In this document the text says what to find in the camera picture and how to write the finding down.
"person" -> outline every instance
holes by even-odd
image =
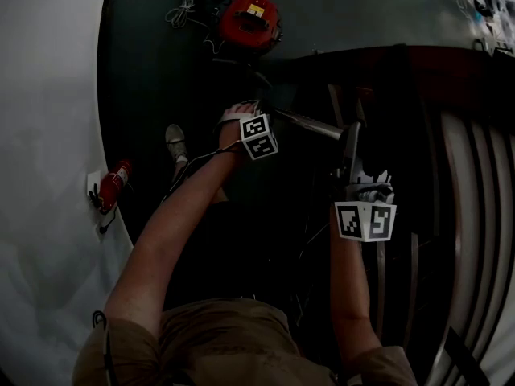
[[[252,111],[250,104],[225,112]],[[190,235],[209,205],[225,200],[221,187],[241,160],[241,154],[230,153],[238,140],[239,122],[225,123],[219,150],[227,152],[187,178],[146,224],[101,314],[104,324],[96,326],[78,356],[76,386],[338,384],[328,368],[301,356],[286,315],[259,299],[205,298],[163,312]],[[167,144],[175,176],[181,175],[188,156],[177,125],[168,128]],[[360,245],[340,238],[334,210],[330,213],[331,316],[349,384],[416,384],[404,351],[382,347],[375,335]],[[210,285],[201,275],[196,280]]]

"shirt sleeve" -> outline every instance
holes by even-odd
[[[358,356],[352,362],[352,373],[347,381],[352,385],[391,384],[401,386],[416,385],[417,380],[411,370],[404,350],[399,346],[379,347]]]
[[[136,323],[109,320],[110,354],[113,373],[120,386],[156,384],[159,379],[159,345],[156,339]],[[107,384],[104,363],[105,332],[99,324],[89,335],[73,370],[73,384]]]

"forearm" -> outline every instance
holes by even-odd
[[[234,168],[233,159],[230,153],[213,157],[152,215],[105,305],[108,318],[130,320],[159,336],[173,269],[187,239]]]
[[[360,244],[340,238],[331,207],[331,319],[342,363],[381,346],[370,323],[369,285]]]

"white wall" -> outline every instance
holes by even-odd
[[[0,0],[0,368],[69,384],[131,244],[100,240],[85,178],[105,169],[97,116],[103,0]]]

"shoe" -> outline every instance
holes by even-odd
[[[187,162],[186,140],[184,133],[177,125],[169,125],[165,134],[168,151],[174,162]]]

